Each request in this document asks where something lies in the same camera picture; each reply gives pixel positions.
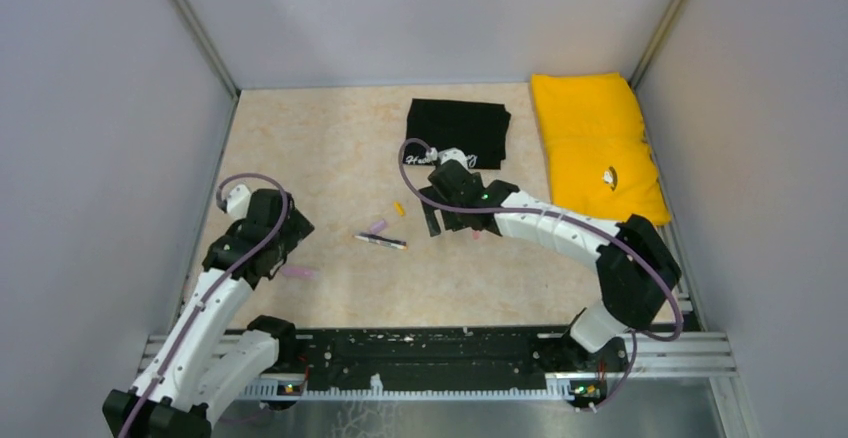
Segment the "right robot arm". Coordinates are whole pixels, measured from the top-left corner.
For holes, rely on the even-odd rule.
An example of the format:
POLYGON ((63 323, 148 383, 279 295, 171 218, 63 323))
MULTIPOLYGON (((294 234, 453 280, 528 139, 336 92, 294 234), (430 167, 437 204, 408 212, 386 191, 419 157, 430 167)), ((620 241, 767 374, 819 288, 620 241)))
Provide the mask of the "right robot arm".
POLYGON ((622 222, 581 215, 544 203, 502 180, 485 184, 455 159, 439 164, 418 189, 433 236, 466 228, 526 240, 596 273, 601 297, 569 326, 563 356, 576 370, 590 369, 603 347, 628 331, 645 331, 682 271, 655 226, 632 214, 622 222))

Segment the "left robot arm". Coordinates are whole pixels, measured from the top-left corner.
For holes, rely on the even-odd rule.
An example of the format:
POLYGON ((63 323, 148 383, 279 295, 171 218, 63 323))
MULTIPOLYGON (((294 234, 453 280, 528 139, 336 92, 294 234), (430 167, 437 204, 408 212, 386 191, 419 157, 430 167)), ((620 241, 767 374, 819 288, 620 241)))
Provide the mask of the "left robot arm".
POLYGON ((314 227, 278 189, 250 194, 241 216, 209 247, 184 313, 126 391, 102 412, 116 437, 209 437, 223 412, 266 371, 298 373, 306 359, 289 321, 254 318, 222 356, 214 351, 262 279, 272 279, 314 227))

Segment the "purple pen cap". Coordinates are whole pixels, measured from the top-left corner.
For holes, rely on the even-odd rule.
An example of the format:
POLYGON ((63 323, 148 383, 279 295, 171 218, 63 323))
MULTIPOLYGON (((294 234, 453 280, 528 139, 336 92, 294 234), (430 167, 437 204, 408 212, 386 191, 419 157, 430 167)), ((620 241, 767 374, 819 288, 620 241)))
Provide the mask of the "purple pen cap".
POLYGON ((384 219, 380 219, 379 221, 372 223, 369 226, 368 231, 369 231, 370 234, 379 234, 380 232, 385 230, 387 227, 388 227, 387 221, 384 220, 384 219))

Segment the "black folded t-shirt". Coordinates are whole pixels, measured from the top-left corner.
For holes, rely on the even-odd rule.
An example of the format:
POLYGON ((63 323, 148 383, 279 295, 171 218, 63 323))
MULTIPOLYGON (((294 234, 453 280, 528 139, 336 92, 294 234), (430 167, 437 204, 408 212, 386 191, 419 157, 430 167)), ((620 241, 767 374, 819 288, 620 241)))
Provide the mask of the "black folded t-shirt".
POLYGON ((503 104, 414 98, 406 137, 442 151, 464 152, 473 169, 499 170, 506 159, 511 113, 503 104))

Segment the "yellow folded t-shirt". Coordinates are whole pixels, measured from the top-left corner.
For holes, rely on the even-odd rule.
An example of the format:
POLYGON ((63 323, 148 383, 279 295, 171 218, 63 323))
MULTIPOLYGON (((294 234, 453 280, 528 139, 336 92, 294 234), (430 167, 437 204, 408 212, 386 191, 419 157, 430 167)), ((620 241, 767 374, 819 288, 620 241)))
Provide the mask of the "yellow folded t-shirt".
POLYGON ((638 100, 619 73, 534 74, 552 203, 593 218, 671 222, 638 100))

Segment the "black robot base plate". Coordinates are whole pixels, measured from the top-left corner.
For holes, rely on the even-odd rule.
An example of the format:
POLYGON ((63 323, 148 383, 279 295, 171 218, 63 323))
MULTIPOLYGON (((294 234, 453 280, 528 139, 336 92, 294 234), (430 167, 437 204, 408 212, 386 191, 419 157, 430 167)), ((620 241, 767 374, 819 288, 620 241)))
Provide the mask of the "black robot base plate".
POLYGON ((561 326, 312 328, 285 339, 270 372, 303 375, 314 392, 541 390, 556 373, 607 378, 629 363, 625 342, 584 351, 561 326))

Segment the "aluminium frame rail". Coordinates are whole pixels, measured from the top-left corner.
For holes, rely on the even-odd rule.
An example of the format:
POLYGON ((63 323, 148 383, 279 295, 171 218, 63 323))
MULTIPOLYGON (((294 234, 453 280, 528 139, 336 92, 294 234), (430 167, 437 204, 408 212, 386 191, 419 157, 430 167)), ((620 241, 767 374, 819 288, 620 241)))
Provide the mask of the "aluminium frame rail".
POLYGON ((612 389, 622 376, 638 379, 694 379, 732 377, 736 362, 728 340, 720 333, 685 333, 674 342, 658 342, 639 336, 624 340, 627 368, 604 378, 581 373, 556 373, 546 378, 541 390, 500 392, 389 392, 380 384, 365 391, 314 392, 306 388, 303 375, 266 372, 240 394, 242 400, 263 401, 573 401, 612 389))

